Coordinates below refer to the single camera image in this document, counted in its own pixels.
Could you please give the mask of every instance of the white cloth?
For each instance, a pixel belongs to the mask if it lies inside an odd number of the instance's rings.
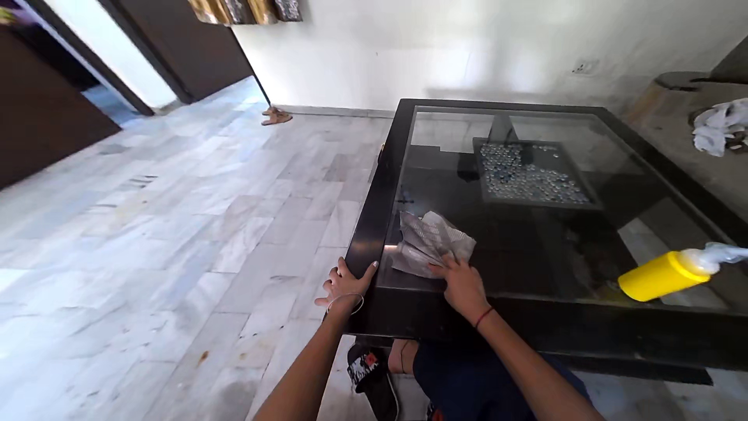
[[[429,263],[444,266],[441,256],[451,253],[455,258],[470,260],[475,240],[453,227],[436,212],[427,212],[423,218],[400,212],[402,241],[393,255],[392,268],[406,273],[437,279]]]
[[[748,98],[717,104],[693,120],[693,145],[715,157],[725,154],[727,139],[748,126]]]

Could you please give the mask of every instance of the white wall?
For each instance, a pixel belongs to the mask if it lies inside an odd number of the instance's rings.
[[[98,0],[45,2],[146,105],[157,109],[177,99]]]
[[[270,100],[395,109],[403,97],[608,106],[709,71],[744,0],[300,0],[304,22],[234,27]],[[594,76],[571,74],[579,58]]]

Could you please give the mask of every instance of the door frame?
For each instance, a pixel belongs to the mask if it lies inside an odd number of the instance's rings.
[[[72,29],[45,3],[44,0],[24,0],[47,25],[51,26],[86,62],[94,68],[114,89],[122,95],[138,112],[145,116],[155,113],[143,100],[122,82],[109,66],[93,52]]]
[[[127,37],[129,37],[132,43],[141,50],[143,56],[145,56],[153,68],[156,69],[156,72],[166,81],[166,84],[169,85],[172,91],[174,91],[180,101],[185,104],[191,104],[196,101],[194,95],[192,95],[180,81],[180,78],[177,76],[178,73],[169,66],[161,53],[159,53],[150,42],[148,36],[146,36],[146,34],[140,29],[130,13],[122,7],[121,2],[119,0],[99,0],[99,3],[104,7],[107,13],[109,13],[109,16],[111,16],[111,18],[120,26],[120,28],[122,28],[122,31],[124,31]],[[236,35],[233,31],[231,31],[231,37],[239,47],[239,50],[242,51],[242,55],[247,61],[247,65],[254,76],[254,80],[257,82],[257,86],[260,87],[260,91],[263,93],[265,101],[268,103],[268,106],[270,106],[270,98],[268,98],[263,85],[260,83],[260,79],[257,78],[257,74],[252,68],[252,63],[249,62],[247,55],[244,54],[244,50],[239,44],[239,40],[236,39]]]

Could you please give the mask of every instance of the dark blue shorts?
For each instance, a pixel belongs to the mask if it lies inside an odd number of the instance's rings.
[[[584,383],[544,357],[587,400]],[[413,362],[416,381],[446,421],[534,420],[519,388],[486,342],[421,342]]]

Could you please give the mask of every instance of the bracelet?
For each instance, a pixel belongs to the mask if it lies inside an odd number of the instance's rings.
[[[338,299],[338,298],[340,298],[340,297],[345,297],[346,295],[358,295],[359,297],[361,297],[361,302],[359,303],[359,305],[358,305],[358,308],[356,308],[356,310],[353,310],[353,311],[351,312],[351,315],[354,315],[354,314],[356,314],[356,312],[357,312],[358,310],[360,310],[360,309],[361,309],[361,307],[363,307],[363,306],[364,306],[364,296],[363,296],[363,295],[359,294],[358,292],[349,292],[349,293],[347,293],[347,294],[343,294],[343,295],[338,295],[337,297],[335,297],[335,298],[334,298],[334,299],[333,299],[333,300],[332,300],[332,301],[331,301],[331,302],[330,302],[330,303],[328,304],[328,308],[327,308],[327,309],[325,310],[325,314],[328,314],[328,313],[330,312],[330,307],[332,307],[332,303],[334,303],[334,302],[335,302],[335,300],[337,300],[337,299]]]
[[[483,314],[482,314],[482,315],[481,315],[480,317],[478,317],[478,321],[477,321],[477,322],[475,322],[475,326],[473,326],[473,327],[475,327],[475,328],[477,329],[477,328],[478,328],[478,325],[479,325],[479,324],[480,324],[480,322],[481,322],[481,321],[483,320],[483,318],[484,318],[485,316],[487,316],[487,315],[488,315],[488,314],[489,314],[489,313],[491,312],[491,310],[493,310],[493,309],[494,309],[494,308],[493,308],[493,307],[491,307],[490,309],[486,310],[486,311],[485,311],[485,313],[483,313]]]

